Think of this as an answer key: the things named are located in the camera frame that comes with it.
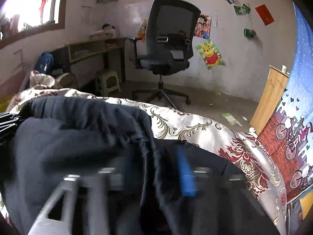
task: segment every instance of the mesh backrest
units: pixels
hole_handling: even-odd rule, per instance
[[[184,59],[193,56],[192,38],[200,10],[182,0],[155,0],[146,32],[148,55],[172,58],[170,50],[181,50]],[[158,37],[168,38],[158,42]]]

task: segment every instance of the winnie the pooh poster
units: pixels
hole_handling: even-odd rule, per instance
[[[208,69],[211,69],[217,64],[223,64],[219,50],[210,39],[196,46],[196,49],[202,56]]]

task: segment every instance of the white wall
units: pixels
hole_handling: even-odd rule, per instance
[[[118,26],[122,35],[136,36],[141,21],[148,19],[154,0],[119,0],[105,5],[106,23]],[[189,69],[167,76],[164,81],[173,85],[218,90],[245,99],[259,101],[265,87],[269,64],[290,70],[295,52],[296,26],[291,0],[235,0],[236,5],[249,4],[252,24],[258,38],[249,40],[243,35],[247,16],[236,16],[233,5],[225,0],[186,0],[202,13],[212,17],[211,39],[218,47],[225,66],[211,70],[194,48]],[[265,26],[255,7],[265,4],[275,22]],[[193,47],[204,39],[194,37]],[[145,53],[145,45],[139,44]],[[147,70],[136,70],[126,59],[126,79],[157,82],[158,76]]]
[[[88,39],[91,31],[101,29],[103,10],[104,6],[96,4],[95,0],[67,0],[65,29],[27,37],[0,50],[0,85],[21,70],[16,69],[21,59],[19,54],[13,54],[15,51],[22,49],[24,63],[35,65],[43,51]],[[102,66],[102,58],[97,56],[73,65],[71,69],[76,74],[79,85],[83,85],[93,79],[95,71]]]

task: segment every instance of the red envelope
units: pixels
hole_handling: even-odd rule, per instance
[[[262,20],[266,26],[269,25],[270,23],[274,22],[272,15],[270,14],[269,10],[267,9],[267,7],[264,4],[259,6],[259,7],[256,7],[255,9],[258,12],[258,14],[260,15],[260,17],[262,18]]]

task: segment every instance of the floral bedspread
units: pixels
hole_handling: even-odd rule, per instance
[[[119,99],[96,97],[75,89],[62,89],[54,79],[44,74],[31,73],[32,88],[17,94],[8,106],[10,113],[19,113],[32,98],[67,96],[101,99],[116,105],[134,106],[151,116],[152,131],[158,139],[187,140],[215,153],[242,169],[247,186],[273,220],[281,235],[286,235],[286,188],[279,169],[264,146],[253,136],[235,132],[221,123],[173,108]]]

